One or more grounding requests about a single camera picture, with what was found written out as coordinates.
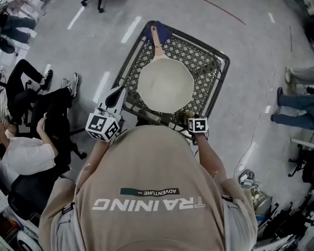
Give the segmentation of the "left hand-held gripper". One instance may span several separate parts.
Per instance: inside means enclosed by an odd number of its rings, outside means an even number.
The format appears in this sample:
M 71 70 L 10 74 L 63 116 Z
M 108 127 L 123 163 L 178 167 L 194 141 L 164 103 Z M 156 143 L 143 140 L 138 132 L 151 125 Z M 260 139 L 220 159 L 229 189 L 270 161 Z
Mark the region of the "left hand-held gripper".
M 104 106 L 96 107 L 89 114 L 85 130 L 92 138 L 110 142 L 121 133 L 124 123 L 121 112 L 126 97 L 125 87 L 113 88 L 106 97 Z

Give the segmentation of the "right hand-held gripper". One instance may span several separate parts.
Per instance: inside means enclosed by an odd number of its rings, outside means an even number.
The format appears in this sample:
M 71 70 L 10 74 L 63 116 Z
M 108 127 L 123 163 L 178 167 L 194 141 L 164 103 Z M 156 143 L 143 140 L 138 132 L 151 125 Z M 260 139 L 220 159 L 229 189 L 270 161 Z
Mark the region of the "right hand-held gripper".
M 208 138 L 209 126 L 207 118 L 189 118 L 187 125 L 189 133 L 203 134 L 206 138 Z

